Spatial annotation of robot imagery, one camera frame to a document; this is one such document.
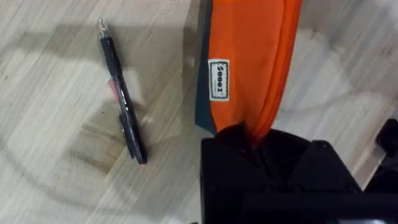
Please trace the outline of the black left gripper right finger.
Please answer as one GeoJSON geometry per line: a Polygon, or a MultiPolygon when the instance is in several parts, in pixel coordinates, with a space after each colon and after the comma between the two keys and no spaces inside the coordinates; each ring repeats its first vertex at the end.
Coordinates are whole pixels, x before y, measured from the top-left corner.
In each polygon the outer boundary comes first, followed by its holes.
{"type": "Polygon", "coordinates": [[[284,190],[361,193],[331,144],[272,129],[258,147],[267,175],[284,190]]]}

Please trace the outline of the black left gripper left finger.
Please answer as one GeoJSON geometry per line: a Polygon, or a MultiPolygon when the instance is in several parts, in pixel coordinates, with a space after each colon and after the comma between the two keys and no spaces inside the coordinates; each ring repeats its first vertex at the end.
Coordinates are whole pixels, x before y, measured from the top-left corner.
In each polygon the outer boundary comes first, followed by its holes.
{"type": "Polygon", "coordinates": [[[249,142],[245,128],[232,125],[201,141],[200,190],[203,223],[265,223],[250,194],[263,194],[273,181],[249,142]]]}

